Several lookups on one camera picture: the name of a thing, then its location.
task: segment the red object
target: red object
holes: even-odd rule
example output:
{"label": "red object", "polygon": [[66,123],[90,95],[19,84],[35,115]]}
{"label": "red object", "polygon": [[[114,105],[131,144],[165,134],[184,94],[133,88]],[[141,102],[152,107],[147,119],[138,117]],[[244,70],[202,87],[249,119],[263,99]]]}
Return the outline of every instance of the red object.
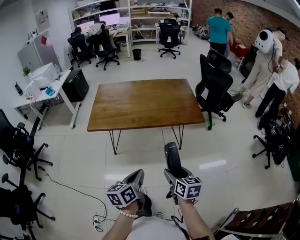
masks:
{"label": "red object", "polygon": [[42,44],[46,45],[46,42],[47,42],[47,38],[42,36]]}
{"label": "red object", "polygon": [[229,45],[230,51],[233,52],[238,58],[245,58],[250,51],[248,48],[239,47],[240,43],[233,42],[232,45]]}

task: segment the teal t-shirt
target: teal t-shirt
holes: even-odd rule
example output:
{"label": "teal t-shirt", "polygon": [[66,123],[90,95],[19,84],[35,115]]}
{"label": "teal t-shirt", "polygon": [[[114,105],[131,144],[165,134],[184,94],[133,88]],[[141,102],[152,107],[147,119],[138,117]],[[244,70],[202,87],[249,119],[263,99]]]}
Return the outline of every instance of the teal t-shirt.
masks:
{"label": "teal t-shirt", "polygon": [[210,27],[210,42],[227,44],[227,33],[231,32],[231,26],[228,20],[214,16],[207,20],[207,25]]}

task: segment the bracelet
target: bracelet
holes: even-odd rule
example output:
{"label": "bracelet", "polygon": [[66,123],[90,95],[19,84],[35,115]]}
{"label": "bracelet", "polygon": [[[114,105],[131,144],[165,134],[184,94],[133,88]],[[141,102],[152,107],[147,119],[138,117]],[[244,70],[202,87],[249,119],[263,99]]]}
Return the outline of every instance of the bracelet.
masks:
{"label": "bracelet", "polygon": [[123,212],[122,210],[120,210],[120,214],[123,214],[124,216],[129,217],[129,218],[137,218],[137,215],[132,215],[132,214]]}

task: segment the white shelf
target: white shelf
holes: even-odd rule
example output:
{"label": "white shelf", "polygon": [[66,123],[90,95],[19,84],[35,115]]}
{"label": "white shelf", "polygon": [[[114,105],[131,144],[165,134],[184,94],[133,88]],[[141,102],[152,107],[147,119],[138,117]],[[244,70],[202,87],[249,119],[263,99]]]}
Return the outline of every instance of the white shelf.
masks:
{"label": "white shelf", "polygon": [[99,2],[106,2],[106,1],[110,1],[110,0],[99,0],[99,1],[90,2],[90,3],[88,3],[88,4],[84,4],[84,5],[81,5],[81,6],[79,6],[79,7],[75,7],[75,8],[73,8],[73,9],[71,9],[71,11],[75,11],[75,10],[77,10],[77,9],[87,7],[87,6],[89,6],[89,5],[93,5],[93,4],[96,4],[96,3],[99,3]]}
{"label": "white shelf", "polygon": [[152,38],[152,39],[133,39],[132,40],[132,42],[134,42],[134,43],[137,43],[137,42],[154,42],[154,41],[156,41],[156,39],[155,38]]}
{"label": "white shelf", "polygon": [[174,8],[174,9],[181,9],[181,10],[189,10],[187,7],[176,7],[176,6],[151,6],[151,5],[140,5],[140,6],[130,6],[130,8]]}
{"label": "white shelf", "polygon": [[108,12],[112,12],[112,11],[116,11],[116,10],[123,10],[123,9],[128,9],[128,7],[116,7],[116,8],[112,8],[112,9],[108,9],[108,10],[104,10],[104,11],[98,11],[98,12],[95,12],[95,13],[92,13],[92,14],[89,14],[86,16],[75,18],[75,19],[73,19],[73,21],[77,21],[79,19],[83,19],[83,18],[90,17],[90,16],[97,15],[97,14],[108,13]]}
{"label": "white shelf", "polygon": [[132,17],[131,20],[134,20],[134,19],[165,19],[165,18],[171,18],[171,19],[175,19],[175,20],[178,20],[178,21],[188,21],[188,18],[182,18],[182,17]]}
{"label": "white shelf", "polygon": [[146,31],[146,30],[155,30],[156,28],[132,28],[131,27],[131,30],[132,31]]}

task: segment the white tiled floor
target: white tiled floor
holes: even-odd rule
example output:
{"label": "white tiled floor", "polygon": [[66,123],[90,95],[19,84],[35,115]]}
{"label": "white tiled floor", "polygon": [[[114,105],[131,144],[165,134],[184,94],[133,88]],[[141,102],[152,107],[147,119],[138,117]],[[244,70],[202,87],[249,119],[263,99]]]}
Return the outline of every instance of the white tiled floor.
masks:
{"label": "white tiled floor", "polygon": [[[76,121],[76,128],[69,128],[70,113],[65,105],[56,105],[46,115],[44,121],[49,127],[37,131],[35,145],[48,143],[49,148],[42,158],[52,161],[53,167],[45,165],[53,180],[68,184],[86,194],[105,201],[105,189],[137,169],[145,171],[144,187],[153,201],[153,211],[161,211],[167,218],[176,214],[177,206],[166,199],[168,184],[163,175],[166,167],[163,147],[176,139],[170,128],[153,128],[122,131],[118,155],[113,154],[107,132],[88,133],[86,131],[92,104],[99,84],[122,81],[187,78],[191,88],[201,81],[199,55],[207,54],[208,42],[190,37],[188,46],[181,46],[181,56],[174,60],[171,56],[159,57],[155,45],[139,45],[142,60],[133,61],[126,53],[120,54],[120,66],[110,63],[106,71],[83,64],[83,73],[90,85],[90,91]],[[233,68],[232,89],[238,90],[243,79]],[[261,135],[257,130],[254,113],[259,99],[253,101],[253,109],[245,110],[237,102],[225,113],[227,122],[213,118],[216,124],[207,131],[206,124],[185,126],[181,162],[194,175],[203,180],[199,202],[195,205],[204,220],[213,227],[235,207],[242,210],[285,203],[296,196],[289,166],[285,168],[273,163],[269,170],[264,169],[264,155],[252,159],[252,154],[262,149],[253,135]],[[56,217],[56,222],[40,217],[44,229],[37,226],[33,231],[40,239],[101,239],[109,223],[104,224],[104,232],[93,229],[92,217],[101,203],[69,188],[43,178],[38,182],[33,171],[27,174],[27,184],[34,197],[45,192],[46,198],[40,209]],[[109,212],[118,214],[106,201]]]}

